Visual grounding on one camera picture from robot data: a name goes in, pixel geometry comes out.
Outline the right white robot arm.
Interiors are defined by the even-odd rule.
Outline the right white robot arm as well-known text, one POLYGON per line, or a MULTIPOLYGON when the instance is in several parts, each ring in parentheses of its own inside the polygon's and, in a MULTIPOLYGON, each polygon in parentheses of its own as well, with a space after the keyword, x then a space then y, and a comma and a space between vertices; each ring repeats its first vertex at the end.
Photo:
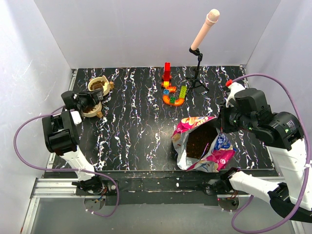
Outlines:
POLYGON ((269 182, 231 168, 214 187, 227 194, 243 191, 269 203, 283 218, 310 223, 312 169, 306 159, 308 141, 297 117, 288 112, 272 113, 268 104, 222 105, 216 126, 225 133, 253 133, 266 145, 285 181, 269 182))

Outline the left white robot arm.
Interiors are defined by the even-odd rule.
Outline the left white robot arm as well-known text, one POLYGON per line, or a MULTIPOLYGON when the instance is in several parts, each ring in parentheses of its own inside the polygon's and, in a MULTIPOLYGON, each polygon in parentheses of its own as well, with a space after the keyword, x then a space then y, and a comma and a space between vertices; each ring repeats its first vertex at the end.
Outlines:
POLYGON ((61 114, 42 118, 45 145, 49 152, 63 158, 75 170, 78 181, 72 183, 74 186, 93 195, 103 194, 105 186, 80 150, 77 131, 77 125, 84 119, 83 111, 94 108, 103 100, 103 89, 79 93, 66 91, 61 98, 65 105, 61 114))

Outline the pink pet food bag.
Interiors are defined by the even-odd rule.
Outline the pink pet food bag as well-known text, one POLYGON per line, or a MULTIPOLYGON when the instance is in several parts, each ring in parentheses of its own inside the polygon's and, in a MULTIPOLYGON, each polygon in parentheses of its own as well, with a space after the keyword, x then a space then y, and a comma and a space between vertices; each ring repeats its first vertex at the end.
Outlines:
POLYGON ((177 166, 184 171, 217 173, 234 157, 236 149, 214 126, 217 117, 187 117, 171 136, 177 166))

